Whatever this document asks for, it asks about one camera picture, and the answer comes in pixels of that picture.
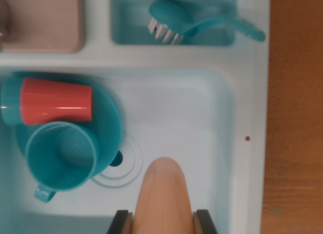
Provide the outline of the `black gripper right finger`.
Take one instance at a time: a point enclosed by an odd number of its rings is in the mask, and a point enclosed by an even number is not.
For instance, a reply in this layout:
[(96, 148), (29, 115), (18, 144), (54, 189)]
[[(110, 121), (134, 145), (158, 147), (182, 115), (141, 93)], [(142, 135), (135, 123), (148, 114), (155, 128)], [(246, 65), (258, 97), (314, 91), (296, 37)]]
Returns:
[(193, 212), (194, 231), (196, 234), (218, 234), (216, 226), (207, 209)]

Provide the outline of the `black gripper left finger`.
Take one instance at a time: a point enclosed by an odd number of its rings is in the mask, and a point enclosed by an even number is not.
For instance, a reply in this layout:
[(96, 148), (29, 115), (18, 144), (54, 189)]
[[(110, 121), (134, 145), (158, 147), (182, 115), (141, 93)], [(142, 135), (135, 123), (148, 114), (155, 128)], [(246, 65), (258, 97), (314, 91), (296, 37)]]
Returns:
[(118, 210), (110, 224), (107, 234), (130, 234), (132, 223), (132, 212), (129, 212), (128, 210)]

